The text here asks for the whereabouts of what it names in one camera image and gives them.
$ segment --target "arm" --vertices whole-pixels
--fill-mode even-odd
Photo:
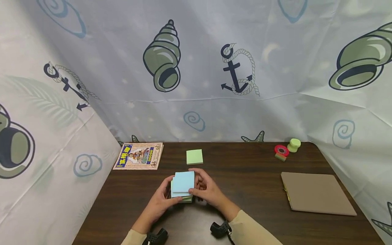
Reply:
[[[203,169],[189,170],[196,173],[196,188],[189,189],[189,192],[205,199],[223,214],[232,229],[231,240],[236,245],[282,245],[269,231],[230,201]]]
[[[169,207],[182,201],[181,197],[169,198],[170,181],[172,181],[173,177],[174,175],[164,179],[121,245],[142,245],[151,226],[159,217],[161,217]]]

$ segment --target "starfish print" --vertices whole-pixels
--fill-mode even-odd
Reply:
[[[256,139],[250,140],[245,136],[241,136],[241,139],[245,142],[264,142],[264,131],[261,131]]]
[[[139,142],[138,138],[135,135],[132,135],[132,142]]]
[[[387,206],[388,206],[388,210],[389,210],[389,215],[391,216],[392,219],[392,203],[387,202]],[[392,236],[392,224],[391,225],[387,225],[383,222],[377,221],[372,219],[373,223],[380,227],[381,230],[385,231],[388,235]]]

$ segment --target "brown folder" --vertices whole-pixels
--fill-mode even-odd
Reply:
[[[292,210],[357,216],[335,176],[290,172],[281,176]]]

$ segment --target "hand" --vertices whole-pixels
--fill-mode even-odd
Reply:
[[[189,193],[206,200],[231,222],[241,209],[221,192],[218,185],[203,169],[189,169],[189,171],[195,172],[196,187],[189,189]]]
[[[182,201],[182,197],[169,198],[170,195],[170,181],[174,175],[163,180],[162,184],[155,191],[151,197],[146,208],[132,226],[134,231],[140,234],[147,234],[151,226],[163,215],[163,213],[174,204]]]

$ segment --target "wooden table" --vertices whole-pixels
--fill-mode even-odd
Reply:
[[[274,158],[278,143],[164,143],[157,171],[112,171],[99,193],[74,245],[120,244],[164,178],[187,171],[186,150],[203,149],[203,165],[224,194],[269,230],[283,245],[383,244],[345,187],[358,216],[291,211],[281,172],[333,174],[312,143],[303,143],[286,162]],[[166,212],[153,231],[165,228],[167,245],[231,244],[210,232],[220,214],[204,202],[179,204]]]

